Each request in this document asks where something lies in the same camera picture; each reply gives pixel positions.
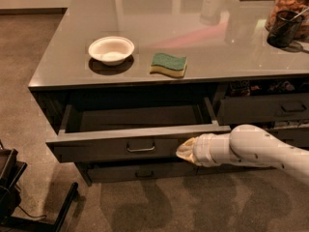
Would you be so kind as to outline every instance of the green sponge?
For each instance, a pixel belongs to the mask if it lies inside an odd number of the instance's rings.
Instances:
[[[150,73],[162,73],[172,77],[183,77],[186,69],[186,57],[174,57],[165,53],[156,53],[150,67]]]

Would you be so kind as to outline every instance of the jar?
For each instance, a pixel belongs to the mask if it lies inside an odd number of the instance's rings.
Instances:
[[[275,0],[274,7],[268,16],[266,29],[270,30],[279,11],[290,10],[302,12],[309,7],[309,0]],[[304,13],[304,21],[295,34],[295,39],[303,39],[309,36],[309,13]]]

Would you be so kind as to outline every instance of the white bowl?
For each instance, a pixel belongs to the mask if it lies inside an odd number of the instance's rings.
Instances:
[[[107,66],[117,66],[132,54],[134,44],[123,37],[110,36],[98,39],[88,49],[90,56]]]

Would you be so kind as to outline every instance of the gray countertop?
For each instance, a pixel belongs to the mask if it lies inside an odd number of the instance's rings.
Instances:
[[[289,52],[268,45],[273,2],[239,0],[73,0],[29,88],[69,89],[269,78],[309,73],[309,43]],[[122,36],[135,44],[119,67],[92,61],[89,45]],[[150,74],[155,53],[187,57],[184,78]]]

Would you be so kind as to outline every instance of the gray floor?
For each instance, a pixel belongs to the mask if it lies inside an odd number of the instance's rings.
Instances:
[[[0,139],[28,163],[19,182],[26,211],[55,220],[78,182],[66,231],[309,231],[309,188],[278,170],[88,188],[74,165],[58,163],[45,145],[54,131],[27,85],[60,19],[0,16]]]

